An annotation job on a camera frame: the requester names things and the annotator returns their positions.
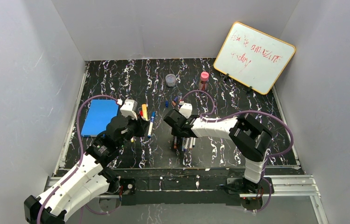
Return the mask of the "checkered black white pen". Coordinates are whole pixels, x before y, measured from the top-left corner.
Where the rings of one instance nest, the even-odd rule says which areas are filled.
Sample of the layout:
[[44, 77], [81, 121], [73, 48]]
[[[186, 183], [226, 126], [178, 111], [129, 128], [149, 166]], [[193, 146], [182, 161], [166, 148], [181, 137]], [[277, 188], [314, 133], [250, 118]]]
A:
[[182, 152], [184, 152], [184, 147], [185, 147], [184, 144], [185, 144], [185, 142], [186, 142], [185, 138], [182, 138], [181, 139], [181, 151]]

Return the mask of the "purple white marker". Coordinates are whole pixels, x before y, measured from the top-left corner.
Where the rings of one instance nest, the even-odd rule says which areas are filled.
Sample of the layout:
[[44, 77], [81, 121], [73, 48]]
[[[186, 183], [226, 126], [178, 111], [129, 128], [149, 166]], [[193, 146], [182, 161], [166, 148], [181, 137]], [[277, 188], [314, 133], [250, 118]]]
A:
[[183, 151], [184, 152], [187, 151], [188, 148], [189, 148], [189, 140], [190, 140], [190, 138], [185, 138], [184, 139], [184, 144], [183, 144]]

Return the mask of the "orange yellow highlighter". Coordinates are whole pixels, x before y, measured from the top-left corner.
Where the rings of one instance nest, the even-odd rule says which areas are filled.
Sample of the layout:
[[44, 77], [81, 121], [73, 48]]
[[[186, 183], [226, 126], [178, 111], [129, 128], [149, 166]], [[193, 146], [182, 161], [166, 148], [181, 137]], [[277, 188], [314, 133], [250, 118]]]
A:
[[148, 121], [148, 112], [147, 112], [147, 105], [146, 104], [142, 104], [142, 114], [143, 114], [143, 118]]

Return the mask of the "blue capped white marker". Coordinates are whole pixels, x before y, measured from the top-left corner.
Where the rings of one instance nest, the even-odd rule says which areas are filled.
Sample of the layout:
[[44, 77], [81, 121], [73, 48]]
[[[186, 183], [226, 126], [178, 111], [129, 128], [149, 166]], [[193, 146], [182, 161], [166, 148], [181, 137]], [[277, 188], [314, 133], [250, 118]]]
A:
[[148, 129], [148, 138], [149, 139], [152, 137], [152, 130], [153, 130], [155, 116], [156, 116], [156, 112], [153, 111], [152, 116], [150, 118], [150, 124], [149, 124], [149, 129]]

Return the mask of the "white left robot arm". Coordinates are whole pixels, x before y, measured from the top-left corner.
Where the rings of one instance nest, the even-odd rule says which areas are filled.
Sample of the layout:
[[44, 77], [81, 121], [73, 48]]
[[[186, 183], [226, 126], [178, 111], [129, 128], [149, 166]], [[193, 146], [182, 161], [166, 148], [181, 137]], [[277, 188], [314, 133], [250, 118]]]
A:
[[149, 122], [137, 116], [115, 116], [99, 133], [80, 161], [57, 183], [39, 196], [24, 201], [29, 224], [64, 224], [77, 210], [96, 196], [109, 191], [118, 176], [108, 165], [133, 137], [143, 137]]

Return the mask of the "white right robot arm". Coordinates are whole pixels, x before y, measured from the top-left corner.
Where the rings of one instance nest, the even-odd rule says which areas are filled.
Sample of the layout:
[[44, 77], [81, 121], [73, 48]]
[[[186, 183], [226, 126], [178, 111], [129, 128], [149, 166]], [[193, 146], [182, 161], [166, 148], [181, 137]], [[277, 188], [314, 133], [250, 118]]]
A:
[[197, 115], [186, 117], [172, 110], [164, 117], [172, 128], [172, 135], [182, 138], [216, 137], [233, 141], [245, 158], [245, 172], [239, 186], [231, 184], [233, 192], [257, 193], [261, 188], [271, 131], [250, 114], [230, 119], [202, 119]]

